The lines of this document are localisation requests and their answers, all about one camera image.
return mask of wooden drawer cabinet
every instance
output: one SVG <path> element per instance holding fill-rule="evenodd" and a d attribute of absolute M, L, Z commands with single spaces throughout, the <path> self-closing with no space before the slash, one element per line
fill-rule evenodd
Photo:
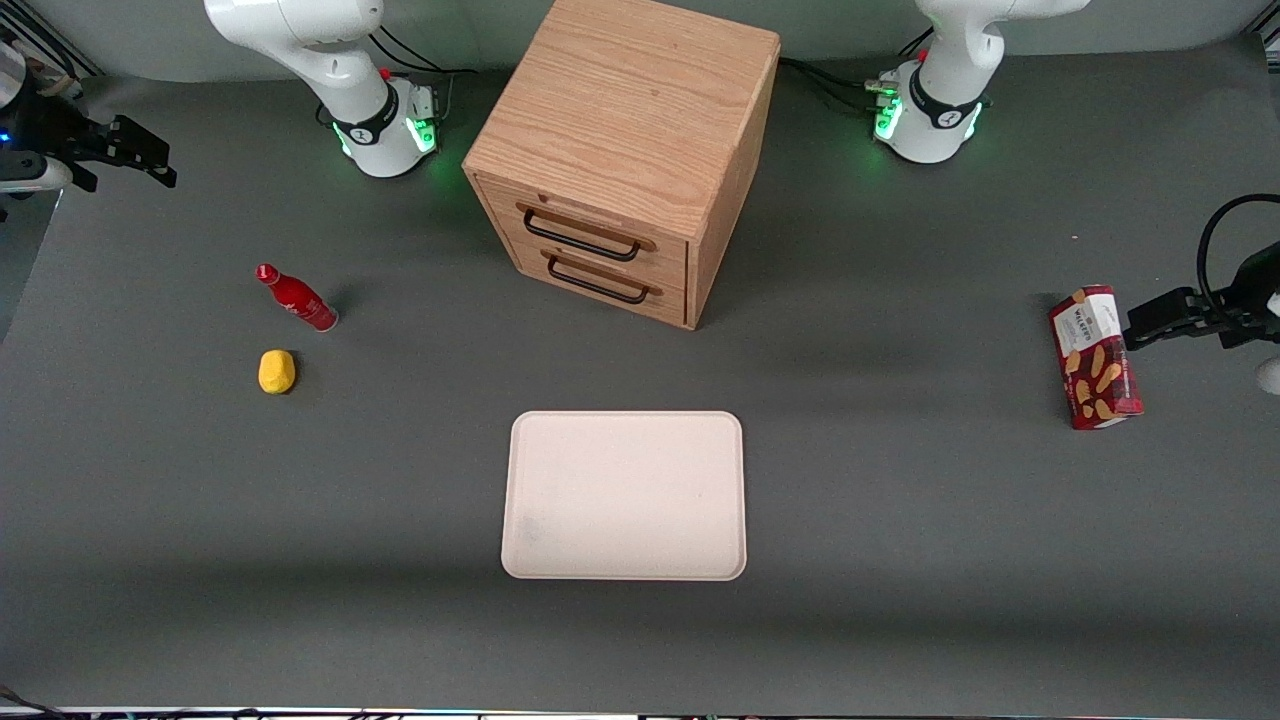
<path fill-rule="evenodd" d="M 556 0 L 463 161 L 516 268 L 692 329 L 760 154 L 777 35 Z"/>

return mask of bottle cap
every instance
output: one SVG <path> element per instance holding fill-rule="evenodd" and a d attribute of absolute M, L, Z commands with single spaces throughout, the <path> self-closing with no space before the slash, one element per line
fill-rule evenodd
<path fill-rule="evenodd" d="M 275 281 L 280 279 L 280 270 L 276 270 L 274 266 L 262 263 L 261 265 L 257 266 L 257 279 L 262 281 L 266 284 L 274 284 Z"/>

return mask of gray wall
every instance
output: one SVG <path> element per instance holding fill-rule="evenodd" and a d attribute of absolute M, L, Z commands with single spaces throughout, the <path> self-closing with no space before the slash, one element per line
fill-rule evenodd
<path fill-rule="evenodd" d="M 806 59 L 896 51 L 928 27 L 911 0 L 668 0 L 767 27 L 783 53 Z M 114 74 L 209 81 L 285 77 L 225 42 L 201 0 L 33 0 L 84 53 Z M 387 0 L 387 27 L 436 63 L 515 65 L 550 0 Z M 1267 0 L 1093 0 L 1083 12 L 1009 23 L 1014 54 L 1172 50 L 1238 32 Z"/>

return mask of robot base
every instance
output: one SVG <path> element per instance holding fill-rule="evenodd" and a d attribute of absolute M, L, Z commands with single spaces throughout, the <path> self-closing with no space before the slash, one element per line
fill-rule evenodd
<path fill-rule="evenodd" d="M 393 178 L 412 170 L 422 158 L 435 151 L 435 102 L 430 87 L 419 87 L 403 78 L 388 81 L 397 95 L 397 117 L 374 145 L 360 145 L 334 126 L 342 151 L 365 174 Z"/>
<path fill-rule="evenodd" d="M 891 87 L 905 88 L 911 73 L 919 67 L 919 60 L 909 60 L 892 70 L 884 70 L 879 79 L 882 83 L 892 83 Z M 979 102 L 968 119 L 961 118 L 952 128 L 938 129 L 933 127 L 929 115 L 910 97 L 904 97 L 901 91 L 890 97 L 876 117 L 874 137 L 913 163 L 941 163 L 955 155 L 964 141 L 973 137 L 978 115 L 982 114 Z"/>

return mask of wooden cabinet top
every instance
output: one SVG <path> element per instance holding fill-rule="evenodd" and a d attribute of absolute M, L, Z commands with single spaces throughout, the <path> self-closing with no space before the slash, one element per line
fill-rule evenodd
<path fill-rule="evenodd" d="M 649 0 L 556 0 L 465 167 L 696 241 L 780 47 Z"/>

